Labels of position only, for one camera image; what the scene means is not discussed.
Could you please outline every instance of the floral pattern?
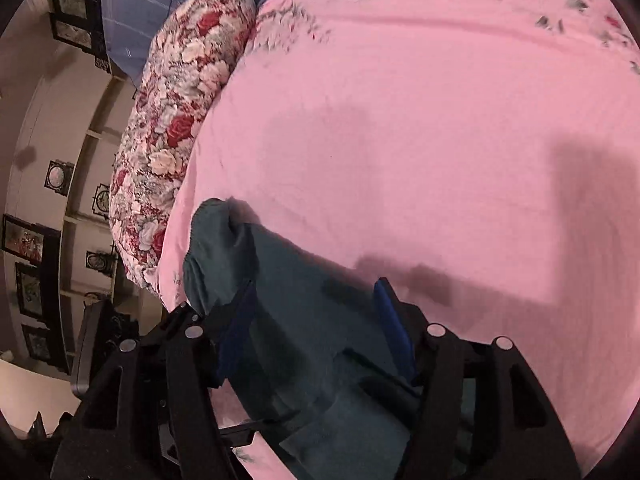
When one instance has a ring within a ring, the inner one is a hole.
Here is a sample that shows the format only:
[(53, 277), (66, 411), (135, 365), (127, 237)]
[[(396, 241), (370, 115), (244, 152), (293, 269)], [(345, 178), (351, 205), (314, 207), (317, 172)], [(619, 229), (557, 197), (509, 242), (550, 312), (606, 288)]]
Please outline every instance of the floral pattern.
[(113, 166), (109, 212), (127, 277), (155, 294), (152, 275), (194, 139), (254, 21), (254, 0), (187, 0), (151, 43)]

